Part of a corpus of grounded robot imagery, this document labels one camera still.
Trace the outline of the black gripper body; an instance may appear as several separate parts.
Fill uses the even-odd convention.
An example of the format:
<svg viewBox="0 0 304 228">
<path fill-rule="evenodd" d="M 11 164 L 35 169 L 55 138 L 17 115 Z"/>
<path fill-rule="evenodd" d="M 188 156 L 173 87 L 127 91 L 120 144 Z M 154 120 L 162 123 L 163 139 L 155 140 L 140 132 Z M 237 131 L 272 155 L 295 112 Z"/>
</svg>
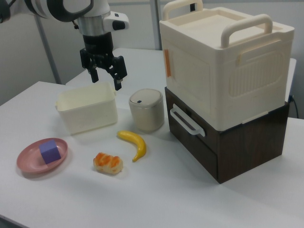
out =
<svg viewBox="0 0 304 228">
<path fill-rule="evenodd" d="M 113 56 L 113 39 L 112 33 L 108 32 L 99 36 L 83 35 L 86 51 L 94 55 L 109 55 Z"/>
</svg>

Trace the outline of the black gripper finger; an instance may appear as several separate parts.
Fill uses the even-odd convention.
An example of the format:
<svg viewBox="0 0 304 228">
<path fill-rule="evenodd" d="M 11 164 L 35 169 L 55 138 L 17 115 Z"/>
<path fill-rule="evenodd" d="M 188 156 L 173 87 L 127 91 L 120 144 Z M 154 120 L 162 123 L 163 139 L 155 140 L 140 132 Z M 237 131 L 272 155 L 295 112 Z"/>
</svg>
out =
<svg viewBox="0 0 304 228">
<path fill-rule="evenodd" d="M 123 56 L 106 56 L 105 70 L 114 80 L 114 88 L 116 91 L 122 88 L 121 82 L 127 76 L 127 70 Z"/>
<path fill-rule="evenodd" d="M 94 55 L 90 54 L 85 48 L 80 50 L 80 57 L 81 57 L 81 64 L 82 67 L 87 69 L 88 73 L 91 76 L 92 82 L 96 83 L 99 78 L 98 78 L 98 73 L 96 70 L 96 62 L 94 59 Z"/>
</svg>

